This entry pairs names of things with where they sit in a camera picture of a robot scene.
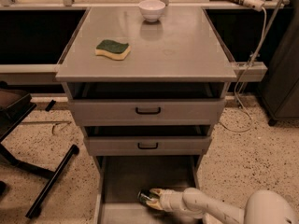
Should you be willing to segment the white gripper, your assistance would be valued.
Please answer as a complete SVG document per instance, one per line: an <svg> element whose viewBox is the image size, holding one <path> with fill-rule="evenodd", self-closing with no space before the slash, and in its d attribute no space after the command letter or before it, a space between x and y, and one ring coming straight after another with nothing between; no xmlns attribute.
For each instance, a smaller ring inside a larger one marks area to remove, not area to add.
<svg viewBox="0 0 299 224"><path fill-rule="evenodd" d="M150 193L160 197L158 201L146 201L150 208L166 212L180 212L186 210L183 193L171 189L150 189Z"/></svg>

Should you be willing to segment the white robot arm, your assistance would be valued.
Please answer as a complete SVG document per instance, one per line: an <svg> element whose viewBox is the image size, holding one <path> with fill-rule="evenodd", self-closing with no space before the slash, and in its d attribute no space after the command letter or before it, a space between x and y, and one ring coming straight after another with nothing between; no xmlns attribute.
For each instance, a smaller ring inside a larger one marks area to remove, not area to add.
<svg viewBox="0 0 299 224"><path fill-rule="evenodd" d="M196 188L151 189L145 204L156 210L193 218L209 214L222 224L299 224L289 203L271 190L253 192L244 209L207 196Z"/></svg>

